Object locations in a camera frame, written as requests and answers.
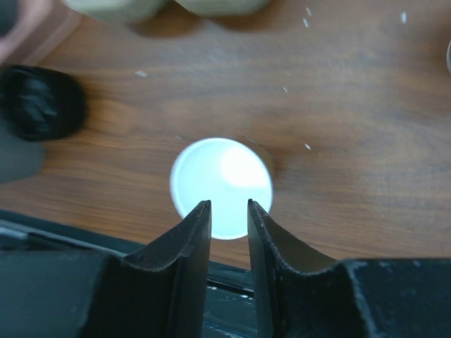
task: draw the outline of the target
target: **wood grain surface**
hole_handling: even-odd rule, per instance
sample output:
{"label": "wood grain surface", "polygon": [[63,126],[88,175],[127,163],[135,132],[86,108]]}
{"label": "wood grain surface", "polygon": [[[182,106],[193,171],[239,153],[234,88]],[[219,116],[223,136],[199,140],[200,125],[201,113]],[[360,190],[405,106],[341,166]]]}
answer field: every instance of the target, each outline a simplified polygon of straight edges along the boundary
{"label": "wood grain surface", "polygon": [[[41,175],[1,186],[0,208],[149,242],[180,220],[168,182],[180,151],[250,138],[275,157],[271,215],[317,249],[451,256],[450,19],[446,0],[85,18],[42,65],[81,81],[87,126],[46,144]],[[214,241],[211,259],[247,267],[247,239]]]}

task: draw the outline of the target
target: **white debris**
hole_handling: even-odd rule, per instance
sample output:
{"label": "white debris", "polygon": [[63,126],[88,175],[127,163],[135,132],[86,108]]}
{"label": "white debris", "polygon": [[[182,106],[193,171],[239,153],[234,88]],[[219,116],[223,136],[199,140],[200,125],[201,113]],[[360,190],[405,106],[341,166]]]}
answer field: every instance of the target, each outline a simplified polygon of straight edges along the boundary
{"label": "white debris", "polygon": [[149,74],[147,74],[146,72],[144,72],[143,70],[138,70],[135,75],[139,76],[139,77],[148,77]]}

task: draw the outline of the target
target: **black fabric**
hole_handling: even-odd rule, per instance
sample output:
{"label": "black fabric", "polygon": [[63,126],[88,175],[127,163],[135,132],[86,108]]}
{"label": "black fabric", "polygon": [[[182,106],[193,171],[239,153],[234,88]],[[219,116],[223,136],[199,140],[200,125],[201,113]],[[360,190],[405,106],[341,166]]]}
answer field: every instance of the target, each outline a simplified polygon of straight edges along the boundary
{"label": "black fabric", "polygon": [[27,141],[67,137],[82,127],[87,104],[80,85],[55,70],[24,65],[0,78],[0,109],[11,130]]}

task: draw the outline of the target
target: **gray object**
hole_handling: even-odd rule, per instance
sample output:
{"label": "gray object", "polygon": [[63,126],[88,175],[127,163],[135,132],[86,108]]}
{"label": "gray object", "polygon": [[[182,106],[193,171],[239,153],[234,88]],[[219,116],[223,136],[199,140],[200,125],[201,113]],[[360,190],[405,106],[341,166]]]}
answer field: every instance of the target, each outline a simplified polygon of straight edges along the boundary
{"label": "gray object", "polygon": [[271,0],[176,0],[189,12],[199,16],[251,15]]}
{"label": "gray object", "polygon": [[8,34],[14,27],[19,15],[18,0],[0,1],[0,37]]}
{"label": "gray object", "polygon": [[446,51],[446,66],[448,68],[448,72],[451,74],[451,41],[448,44],[448,49]]}
{"label": "gray object", "polygon": [[44,147],[12,134],[0,119],[0,184],[36,175],[44,162]]}
{"label": "gray object", "polygon": [[133,23],[150,18],[168,0],[63,0],[67,7],[106,22]]}

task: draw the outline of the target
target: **paper cup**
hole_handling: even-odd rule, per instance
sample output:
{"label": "paper cup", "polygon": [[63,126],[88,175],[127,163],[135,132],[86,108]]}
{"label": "paper cup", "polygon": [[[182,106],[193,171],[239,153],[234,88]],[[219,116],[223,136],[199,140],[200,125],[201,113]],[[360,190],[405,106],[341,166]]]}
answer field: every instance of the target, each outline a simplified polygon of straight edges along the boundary
{"label": "paper cup", "polygon": [[203,139],[188,146],[171,171],[171,196],[184,218],[200,202],[211,201],[211,236],[237,239],[247,235],[247,201],[267,212],[273,184],[265,162],[232,139]]}

